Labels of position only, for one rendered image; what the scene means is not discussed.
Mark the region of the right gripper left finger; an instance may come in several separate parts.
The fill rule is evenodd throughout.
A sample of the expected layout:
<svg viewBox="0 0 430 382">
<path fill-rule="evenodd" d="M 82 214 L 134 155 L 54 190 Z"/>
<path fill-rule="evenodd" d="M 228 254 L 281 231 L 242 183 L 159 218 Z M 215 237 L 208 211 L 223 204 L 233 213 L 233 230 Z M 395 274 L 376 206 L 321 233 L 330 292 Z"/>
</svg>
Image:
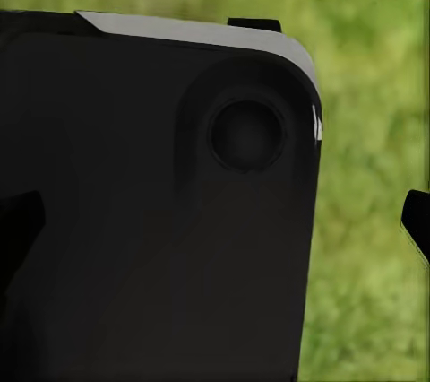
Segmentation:
<svg viewBox="0 0 430 382">
<path fill-rule="evenodd" d="M 0 200 L 0 297 L 46 223 L 39 191 Z"/>
</svg>

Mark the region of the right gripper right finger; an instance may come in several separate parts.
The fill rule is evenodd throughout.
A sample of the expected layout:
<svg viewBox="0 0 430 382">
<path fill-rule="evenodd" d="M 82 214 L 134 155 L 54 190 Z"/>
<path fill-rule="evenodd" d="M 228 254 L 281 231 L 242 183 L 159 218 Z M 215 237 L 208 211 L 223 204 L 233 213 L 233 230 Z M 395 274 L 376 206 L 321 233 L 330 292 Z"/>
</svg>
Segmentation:
<svg viewBox="0 0 430 382">
<path fill-rule="evenodd" d="M 430 263 L 430 194 L 410 190 L 401 220 Z"/>
</svg>

